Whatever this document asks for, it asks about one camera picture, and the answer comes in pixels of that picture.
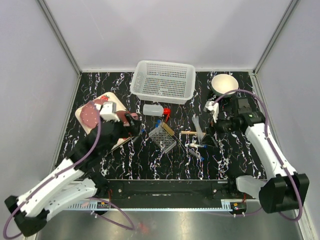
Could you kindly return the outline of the blue cap test tube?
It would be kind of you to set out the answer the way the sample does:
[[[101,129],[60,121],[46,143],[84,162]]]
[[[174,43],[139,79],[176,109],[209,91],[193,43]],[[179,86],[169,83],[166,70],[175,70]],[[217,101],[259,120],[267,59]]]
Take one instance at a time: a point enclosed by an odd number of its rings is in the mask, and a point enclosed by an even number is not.
[[[188,146],[193,148],[207,148],[207,145],[205,144],[196,144],[196,143],[190,143]]]
[[[155,127],[158,128],[161,125],[162,121],[161,120],[157,120]]]
[[[145,130],[144,130],[144,129],[141,129],[140,132],[138,133],[138,135],[135,136],[135,137],[132,139],[132,142],[135,143],[135,142],[139,139],[139,137],[140,137],[144,132],[145,132]]]
[[[187,151],[188,151],[189,154],[193,155],[193,156],[196,157],[198,160],[200,160],[200,161],[203,161],[203,160],[204,160],[204,158],[203,158],[199,153],[197,153],[196,151],[194,151],[193,149],[188,148]]]

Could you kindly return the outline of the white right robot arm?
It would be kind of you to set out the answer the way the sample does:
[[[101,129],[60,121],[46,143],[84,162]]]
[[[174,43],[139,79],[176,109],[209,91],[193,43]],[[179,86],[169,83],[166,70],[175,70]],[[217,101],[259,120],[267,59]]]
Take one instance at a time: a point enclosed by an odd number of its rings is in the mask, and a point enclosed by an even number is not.
[[[211,130],[218,134],[238,131],[245,135],[262,162],[267,180],[233,171],[227,185],[228,195],[236,199],[247,194],[257,199],[268,214],[302,208],[310,180],[306,174],[298,173],[285,158],[264,114],[253,111],[247,98],[235,99],[232,109],[230,119],[220,120],[218,103],[207,101],[204,105],[204,111],[212,116]]]

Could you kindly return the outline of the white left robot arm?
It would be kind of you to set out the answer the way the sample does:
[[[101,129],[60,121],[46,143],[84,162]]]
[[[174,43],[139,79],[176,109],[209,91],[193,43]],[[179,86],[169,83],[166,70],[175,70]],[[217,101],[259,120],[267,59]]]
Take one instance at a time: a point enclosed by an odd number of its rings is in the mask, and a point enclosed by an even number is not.
[[[5,205],[20,234],[30,237],[61,211],[86,198],[108,195],[107,181],[91,169],[112,151],[119,139],[140,133],[141,121],[126,113],[127,124],[99,120],[97,126],[65,156],[38,185],[20,196],[9,196]]]

